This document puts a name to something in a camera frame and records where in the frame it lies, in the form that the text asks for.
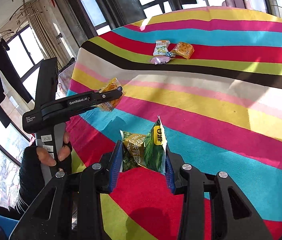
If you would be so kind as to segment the left forearm black sleeve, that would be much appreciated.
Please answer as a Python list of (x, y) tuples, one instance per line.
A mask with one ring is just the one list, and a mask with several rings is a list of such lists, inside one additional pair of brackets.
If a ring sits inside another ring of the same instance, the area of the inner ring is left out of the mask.
[(14, 207), (0, 206), (0, 215), (14, 220), (19, 220), (30, 206), (32, 200), (33, 198), (30, 198), (29, 196), (19, 194)]

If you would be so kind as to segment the left hand black glove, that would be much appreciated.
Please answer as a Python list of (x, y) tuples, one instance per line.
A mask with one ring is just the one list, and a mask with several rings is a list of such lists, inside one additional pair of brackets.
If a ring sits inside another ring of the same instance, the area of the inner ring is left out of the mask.
[(66, 173), (72, 172), (72, 145), (70, 135), (64, 133), (63, 146), (58, 151), (58, 160), (55, 160), (46, 149), (36, 144), (28, 146), (24, 150), (19, 171), (20, 189), (17, 206), (25, 210), (39, 192), (44, 188), (45, 181), (41, 166), (57, 167)]

